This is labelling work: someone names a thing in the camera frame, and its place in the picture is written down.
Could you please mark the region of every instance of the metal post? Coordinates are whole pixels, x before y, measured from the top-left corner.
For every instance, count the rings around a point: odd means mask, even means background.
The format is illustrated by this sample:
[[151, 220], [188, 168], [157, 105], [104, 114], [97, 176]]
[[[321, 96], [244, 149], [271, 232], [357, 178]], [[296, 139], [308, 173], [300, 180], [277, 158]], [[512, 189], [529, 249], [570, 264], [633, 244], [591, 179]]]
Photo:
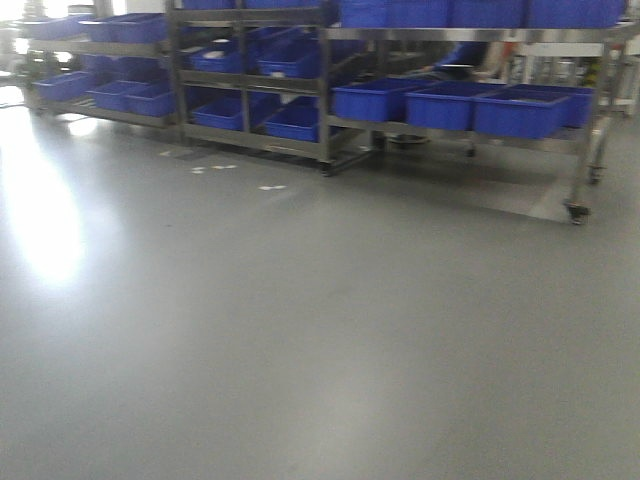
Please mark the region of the metal post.
[[573, 183], [571, 186], [571, 196], [566, 202], [571, 219], [575, 224], [581, 224], [583, 217], [589, 214], [589, 209], [583, 204], [584, 188], [589, 171], [589, 160], [593, 148], [593, 132], [599, 116], [600, 99], [603, 97], [604, 88], [607, 81], [608, 68], [611, 62], [611, 41], [607, 40], [602, 49], [601, 67], [598, 72], [595, 92], [591, 103], [591, 116], [584, 130], [583, 142], [578, 155], [578, 163], [576, 166]]
[[182, 69], [182, 58], [180, 56], [180, 25], [175, 20], [174, 8], [174, 0], [165, 0], [165, 12], [167, 13], [167, 19], [169, 21], [169, 40], [171, 44], [171, 48], [169, 49], [170, 75], [178, 107], [176, 123], [178, 124], [180, 142], [185, 144], [187, 143], [187, 137], [184, 131], [184, 124], [189, 118], [189, 107], [185, 98], [184, 86], [182, 85], [180, 75], [180, 70]]
[[318, 41], [322, 55], [321, 72], [318, 79], [318, 114], [320, 120], [319, 147], [323, 172], [331, 165], [331, 129], [329, 126], [329, 88], [331, 82], [331, 41], [324, 26], [318, 27]]

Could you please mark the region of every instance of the metal rack frame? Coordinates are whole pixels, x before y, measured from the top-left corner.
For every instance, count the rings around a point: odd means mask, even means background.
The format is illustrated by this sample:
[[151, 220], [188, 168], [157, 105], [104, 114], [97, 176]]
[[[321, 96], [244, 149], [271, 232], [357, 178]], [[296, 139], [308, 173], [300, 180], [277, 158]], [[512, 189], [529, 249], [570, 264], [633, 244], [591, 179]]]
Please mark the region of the metal rack frame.
[[[376, 42], [378, 51], [384, 52], [384, 44], [389, 41], [485, 41], [485, 42], [527, 42], [527, 43], [597, 43], [602, 45], [602, 64], [612, 61], [615, 44], [626, 42], [640, 34], [639, 23], [620, 24], [610, 29], [463, 29], [463, 28], [329, 28], [327, 37], [340, 40], [369, 40]], [[600, 69], [593, 95], [592, 114], [587, 125], [579, 130], [563, 130], [552, 138], [529, 140], [520, 138], [495, 137], [474, 132], [452, 132], [413, 127], [397, 122], [362, 122], [345, 120], [330, 116], [330, 126], [349, 127], [376, 134], [395, 133], [462, 140], [470, 145], [469, 153], [474, 153], [475, 144], [488, 144], [556, 152], [577, 157], [571, 191], [565, 201], [572, 223], [580, 225], [591, 213], [585, 204], [585, 184], [587, 178], [591, 184], [597, 184], [604, 169], [604, 150], [607, 134], [611, 125], [610, 114], [614, 111], [615, 99], [621, 83], [622, 62], [625, 48], [616, 65], [616, 75], [608, 95], [605, 94], [607, 69]], [[604, 109], [601, 100], [606, 97]], [[324, 165], [326, 174], [331, 174], [332, 165]]]
[[[29, 49], [41, 52], [68, 52], [72, 54], [97, 54], [119, 57], [164, 58], [171, 50], [168, 40], [158, 43], [92, 42], [86, 35], [61, 40], [29, 40]], [[74, 98], [66, 102], [40, 99], [39, 112], [56, 114], [76, 113], [115, 122], [142, 125], [153, 128], [169, 128], [177, 123], [176, 115], [149, 117], [135, 113], [97, 108], [90, 97]]]
[[[183, 139], [196, 138], [232, 145], [240, 145], [271, 152], [286, 153], [331, 163], [334, 152], [342, 149], [357, 134], [345, 130], [330, 135], [329, 127], [329, 84], [332, 75], [348, 70], [361, 70], [367, 55], [354, 55], [338, 65], [331, 65], [330, 40], [326, 35], [325, 9], [320, 7], [284, 9], [245, 9], [242, 0], [236, 0], [236, 8], [228, 10], [183, 10], [175, 7], [173, 0], [166, 0], [170, 38], [173, 45], [180, 43], [180, 28], [231, 27], [239, 37], [240, 51], [246, 68], [246, 29], [263, 26], [306, 26], [315, 28], [321, 52], [321, 74], [315, 79], [276, 78], [249, 73], [214, 73], [187, 70], [182, 67], [182, 59], [177, 49], [172, 51], [174, 83], [176, 85], [181, 134]], [[243, 130], [230, 131], [194, 125], [189, 122], [189, 111], [183, 88], [185, 86], [205, 86], [211, 88], [237, 89], [242, 92]], [[263, 135], [260, 128], [251, 128], [249, 93], [252, 91], [291, 93], [318, 98], [319, 141], [308, 142], [288, 138]]]

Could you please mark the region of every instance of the blue plastic crate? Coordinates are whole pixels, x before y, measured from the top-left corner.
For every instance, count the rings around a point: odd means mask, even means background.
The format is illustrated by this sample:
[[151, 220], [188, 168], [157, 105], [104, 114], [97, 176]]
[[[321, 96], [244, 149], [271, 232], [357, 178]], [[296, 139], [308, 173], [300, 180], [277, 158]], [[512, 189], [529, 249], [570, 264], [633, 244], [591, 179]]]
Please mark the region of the blue plastic crate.
[[391, 0], [389, 27], [445, 28], [449, 26], [452, 0]]
[[504, 88], [504, 85], [470, 82], [443, 82], [407, 93], [407, 123], [443, 130], [471, 130], [473, 97]]
[[300, 0], [245, 0], [246, 8], [296, 8], [300, 7]]
[[85, 32], [81, 21], [89, 20], [91, 14], [70, 15], [66, 18], [35, 18], [23, 22], [28, 38], [35, 40], [55, 40], [73, 37]]
[[[280, 106], [277, 96], [262, 97], [262, 100], [251, 103], [249, 115], [252, 127], [260, 125]], [[242, 130], [243, 127], [242, 100], [237, 96], [220, 98], [193, 110], [192, 114], [198, 125], [225, 130]]]
[[530, 28], [608, 28], [622, 14], [615, 0], [535, 0], [529, 5]]
[[116, 15], [114, 17], [98, 18], [80, 22], [84, 25], [92, 42], [117, 42], [115, 22], [127, 21], [139, 17], [139, 13], [128, 13], [126, 15]]
[[518, 28], [524, 25], [526, 8], [527, 0], [454, 0], [451, 26]]
[[570, 97], [566, 104], [564, 126], [580, 128], [587, 124], [591, 114], [593, 89], [582, 87], [557, 87], [552, 85], [516, 85], [510, 90], [528, 92], [562, 93]]
[[87, 93], [95, 85], [95, 76], [88, 72], [73, 72], [35, 82], [42, 98], [64, 102]]
[[476, 132], [507, 137], [539, 139], [556, 132], [564, 123], [566, 103], [562, 93], [503, 90], [475, 97], [473, 128]]
[[110, 72], [113, 70], [113, 59], [107, 55], [82, 55], [80, 57], [83, 70], [87, 72]]
[[317, 108], [288, 106], [269, 118], [264, 126], [274, 137], [317, 142], [319, 118]]
[[388, 0], [341, 0], [343, 28], [381, 28], [389, 25]]
[[161, 13], [140, 14], [138, 17], [112, 22], [116, 42], [155, 43], [169, 36], [167, 20]]
[[298, 42], [258, 60], [260, 73], [286, 77], [316, 78], [320, 75], [320, 48], [316, 42]]
[[127, 95], [142, 92], [148, 87], [148, 83], [117, 81], [94, 88], [89, 93], [93, 96], [96, 107], [127, 112], [129, 111]]
[[343, 118], [386, 122], [404, 120], [404, 95], [435, 82], [384, 78], [333, 89], [333, 110]]
[[182, 0], [187, 10], [224, 10], [236, 8], [235, 0]]
[[168, 83], [152, 85], [127, 95], [129, 109], [138, 115], [164, 117], [176, 111], [176, 97]]

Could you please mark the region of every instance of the shelf tier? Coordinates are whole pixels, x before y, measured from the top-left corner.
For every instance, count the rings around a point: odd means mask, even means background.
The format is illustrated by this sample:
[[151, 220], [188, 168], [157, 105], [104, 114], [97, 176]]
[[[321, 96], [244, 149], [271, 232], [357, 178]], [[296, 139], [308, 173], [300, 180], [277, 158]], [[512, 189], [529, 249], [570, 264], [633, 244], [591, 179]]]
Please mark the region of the shelf tier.
[[317, 7], [282, 9], [173, 10], [172, 21], [200, 27], [221, 27], [234, 23], [269, 25], [319, 25], [323, 11]]
[[169, 51], [169, 42], [159, 43], [109, 43], [92, 42], [88, 37], [63, 40], [29, 40], [31, 50], [43, 52], [69, 52], [74, 54], [97, 54], [127, 57], [157, 58]]
[[224, 88], [247, 88], [249, 90], [299, 93], [303, 95], [318, 95], [320, 92], [318, 79], [277, 78], [263, 75], [201, 72], [197, 70], [181, 70], [180, 79], [187, 85], [195, 86], [217, 85]]
[[[397, 135], [417, 135], [440, 140], [468, 141], [476, 145], [504, 146], [567, 155], [579, 154], [584, 144], [584, 131], [579, 129], [563, 129], [552, 137], [531, 140], [527, 138], [500, 137], [458, 130], [436, 130], [416, 127], [400, 122], [348, 120], [336, 116], [329, 117], [329, 124], [336, 127], [346, 127], [364, 131], [385, 132]], [[608, 121], [603, 121], [597, 128], [602, 129], [604, 125], [608, 125]]]
[[68, 102], [42, 101], [41, 107], [56, 113], [77, 113], [87, 117], [100, 118], [103, 120], [113, 120], [116, 122], [130, 123], [144, 127], [167, 128], [176, 123], [175, 115], [166, 117], [149, 117], [137, 115], [135, 113], [118, 112], [98, 108], [91, 97], [81, 97]]
[[437, 42], [604, 43], [622, 42], [640, 34], [640, 23], [608, 29], [508, 28], [329, 28], [332, 40], [400, 40]]

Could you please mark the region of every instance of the rack wheel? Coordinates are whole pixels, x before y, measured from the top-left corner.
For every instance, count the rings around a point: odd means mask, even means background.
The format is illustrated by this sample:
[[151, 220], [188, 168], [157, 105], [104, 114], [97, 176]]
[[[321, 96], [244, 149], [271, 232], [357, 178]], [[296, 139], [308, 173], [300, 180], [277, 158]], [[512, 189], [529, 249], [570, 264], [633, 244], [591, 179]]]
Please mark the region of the rack wheel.
[[567, 207], [571, 223], [574, 225], [584, 225], [587, 217], [591, 214], [591, 210], [584, 205], [577, 205], [569, 202], [565, 202], [564, 205]]
[[589, 184], [598, 185], [602, 180], [602, 168], [591, 167], [589, 168]]
[[329, 178], [335, 175], [335, 170], [333, 169], [333, 165], [323, 162], [320, 164], [320, 173], [323, 177]]

